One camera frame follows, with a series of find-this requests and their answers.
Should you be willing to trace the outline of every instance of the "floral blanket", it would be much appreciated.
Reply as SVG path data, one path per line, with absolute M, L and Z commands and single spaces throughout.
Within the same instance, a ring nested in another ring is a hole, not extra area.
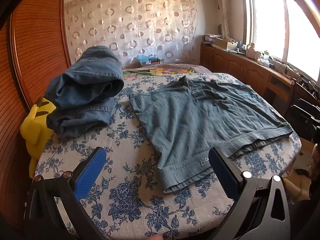
M 95 147 L 106 149 L 105 166 L 81 203 L 107 239 L 145 239 L 154 234 L 168 239 L 185 238 L 218 226 L 233 204 L 214 173 L 173 194 L 164 194 L 156 179 L 158 155 L 135 118 L 128 96 L 132 92 L 155 90 L 183 75 L 186 74 L 126 80 L 115 97 L 116 106 L 108 127 L 95 128 L 76 139 L 54 134 L 47 142 L 36 168 L 36 175 L 42 174 L 46 179 L 73 171 Z M 240 82 L 222 73 L 187 75 L 191 79 Z M 287 169 L 300 148 L 300 139 L 294 132 L 240 156 L 235 162 L 242 171 L 271 178 Z M 57 198 L 56 202 L 67 229 L 76 234 L 61 200 Z

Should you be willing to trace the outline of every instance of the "floral tablecloth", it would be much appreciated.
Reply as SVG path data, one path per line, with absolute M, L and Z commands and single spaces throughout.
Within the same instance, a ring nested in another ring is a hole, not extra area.
M 152 91 L 185 74 L 142 76 L 126 80 L 116 96 L 108 127 L 95 128 L 76 139 L 54 134 L 47 142 L 36 168 L 44 178 L 59 177 L 73 171 L 95 147 L 107 151 L 105 166 L 89 196 L 81 203 L 107 239 L 145 239 L 154 234 L 180 239 L 216 227 L 228 213 L 228 199 L 214 173 L 173 194 L 164 194 L 155 173 L 158 155 L 135 118 L 129 94 Z M 237 83 L 222 73 L 187 74 L 191 79 Z M 301 148 L 298 135 L 242 155 L 235 160 L 241 170 L 270 178 L 282 174 Z M 61 201 L 58 208 L 70 233 L 76 234 Z

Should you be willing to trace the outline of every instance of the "stuffed animal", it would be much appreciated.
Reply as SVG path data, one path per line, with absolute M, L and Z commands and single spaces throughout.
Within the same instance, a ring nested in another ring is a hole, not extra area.
M 55 109 L 56 107 L 53 103 L 40 97 L 20 126 L 20 133 L 26 140 L 27 150 L 31 156 L 29 176 L 32 179 L 44 146 L 53 134 L 53 130 L 47 128 L 46 120 L 47 115 L 51 114 Z

